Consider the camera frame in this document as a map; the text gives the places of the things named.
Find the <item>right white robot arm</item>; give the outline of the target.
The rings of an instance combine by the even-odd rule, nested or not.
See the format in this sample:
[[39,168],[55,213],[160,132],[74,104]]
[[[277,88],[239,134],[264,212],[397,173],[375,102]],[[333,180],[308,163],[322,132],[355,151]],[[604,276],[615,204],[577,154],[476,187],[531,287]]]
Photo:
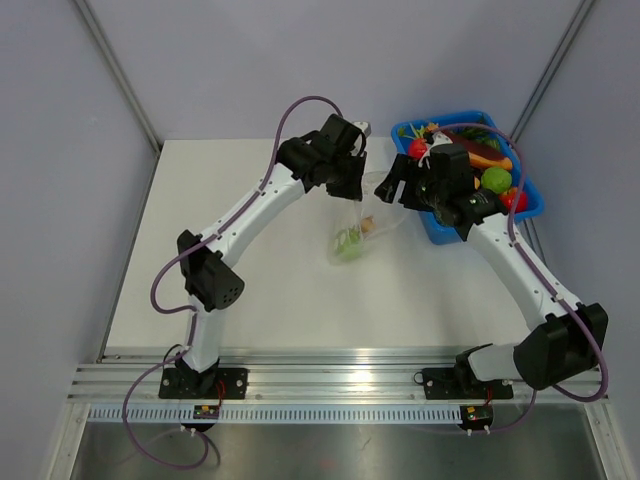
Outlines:
[[604,396],[607,313],[598,303],[584,304],[551,274],[517,233],[498,194],[476,187],[462,146],[437,145],[420,160],[396,155],[375,194],[385,203],[431,212],[453,228],[489,263],[526,321],[522,340],[478,346],[457,356],[453,380],[460,393],[476,396],[494,380],[521,380],[537,391],[558,389],[561,382],[598,368],[600,387],[586,399]]

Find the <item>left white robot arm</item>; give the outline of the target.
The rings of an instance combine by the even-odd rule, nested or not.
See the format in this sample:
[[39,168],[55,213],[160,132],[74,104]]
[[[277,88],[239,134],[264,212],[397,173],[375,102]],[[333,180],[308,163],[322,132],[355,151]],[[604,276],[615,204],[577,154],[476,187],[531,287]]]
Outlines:
[[172,370],[181,390],[195,398],[219,392],[225,311],[245,289],[233,269],[264,228],[315,187],[336,198],[362,198],[370,133],[367,122],[330,115],[321,129],[278,146],[264,177],[214,225],[179,236],[180,270],[194,312],[185,352]]

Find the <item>clear dotted zip bag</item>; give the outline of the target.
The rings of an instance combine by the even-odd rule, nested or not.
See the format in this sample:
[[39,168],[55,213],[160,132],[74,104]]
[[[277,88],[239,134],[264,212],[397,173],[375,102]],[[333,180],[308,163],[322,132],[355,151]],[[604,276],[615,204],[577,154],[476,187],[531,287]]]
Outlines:
[[385,171],[365,173],[362,200],[339,205],[327,249],[332,265],[344,265],[364,257],[380,237],[395,230],[407,218],[409,211],[402,205],[385,203],[374,194],[386,176]]

